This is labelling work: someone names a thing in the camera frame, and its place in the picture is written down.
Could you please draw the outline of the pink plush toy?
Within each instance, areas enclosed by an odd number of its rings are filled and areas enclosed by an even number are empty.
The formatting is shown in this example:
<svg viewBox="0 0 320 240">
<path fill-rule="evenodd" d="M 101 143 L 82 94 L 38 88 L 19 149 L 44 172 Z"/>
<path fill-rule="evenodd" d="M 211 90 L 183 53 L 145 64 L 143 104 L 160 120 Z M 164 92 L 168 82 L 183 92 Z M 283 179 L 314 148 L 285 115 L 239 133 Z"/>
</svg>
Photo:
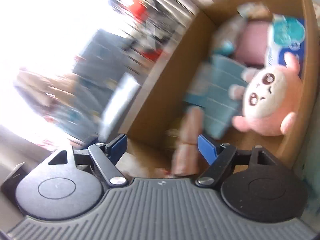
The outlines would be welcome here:
<svg viewBox="0 0 320 240">
<path fill-rule="evenodd" d="M 284 61 L 285 66 L 247 68 L 241 77 L 248 85 L 229 87 L 229 97 L 242 100 L 242 115 L 232 117 L 235 129 L 270 137 L 289 133 L 297 118 L 303 83 L 296 56 L 286 52 Z"/>
</svg>

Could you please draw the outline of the light blue checked towel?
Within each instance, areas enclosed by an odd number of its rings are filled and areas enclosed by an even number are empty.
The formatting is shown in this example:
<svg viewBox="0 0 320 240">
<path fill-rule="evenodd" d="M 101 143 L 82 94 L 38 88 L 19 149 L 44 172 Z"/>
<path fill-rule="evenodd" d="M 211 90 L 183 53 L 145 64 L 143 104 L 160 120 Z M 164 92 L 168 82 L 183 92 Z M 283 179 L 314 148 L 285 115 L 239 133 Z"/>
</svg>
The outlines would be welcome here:
<svg viewBox="0 0 320 240">
<path fill-rule="evenodd" d="M 204 131 L 214 139 L 221 139 L 231 119 L 241 114 L 242 102 L 229 97 L 231 85 L 246 87 L 241 78 L 246 65 L 222 55 L 213 55 L 200 63 L 186 92 L 184 101 L 203 108 Z"/>
</svg>

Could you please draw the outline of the pink knitted cloth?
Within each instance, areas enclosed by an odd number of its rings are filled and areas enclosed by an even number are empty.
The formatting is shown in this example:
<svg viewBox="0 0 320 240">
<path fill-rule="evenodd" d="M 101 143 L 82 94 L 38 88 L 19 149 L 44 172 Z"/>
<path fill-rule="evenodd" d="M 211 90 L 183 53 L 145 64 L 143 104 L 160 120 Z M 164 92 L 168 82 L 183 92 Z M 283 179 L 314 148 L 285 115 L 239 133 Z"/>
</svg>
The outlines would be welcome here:
<svg viewBox="0 0 320 240">
<path fill-rule="evenodd" d="M 266 21 L 250 21 L 238 39 L 233 59 L 247 66 L 263 66 L 269 25 Z"/>
</svg>

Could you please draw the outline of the white blue wipes pack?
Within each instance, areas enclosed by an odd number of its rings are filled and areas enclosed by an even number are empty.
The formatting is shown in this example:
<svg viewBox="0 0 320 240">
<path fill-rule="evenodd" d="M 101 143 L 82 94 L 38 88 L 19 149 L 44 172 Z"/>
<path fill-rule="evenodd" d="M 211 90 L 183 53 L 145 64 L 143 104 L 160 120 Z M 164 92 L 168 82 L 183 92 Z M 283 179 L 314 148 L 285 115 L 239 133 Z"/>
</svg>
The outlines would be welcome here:
<svg viewBox="0 0 320 240">
<path fill-rule="evenodd" d="M 265 67 L 286 66 L 284 54 L 294 54 L 300 65 L 299 76 L 302 76 L 305 57 L 306 28 L 303 18 L 285 15 L 273 15 L 268 26 Z"/>
</svg>

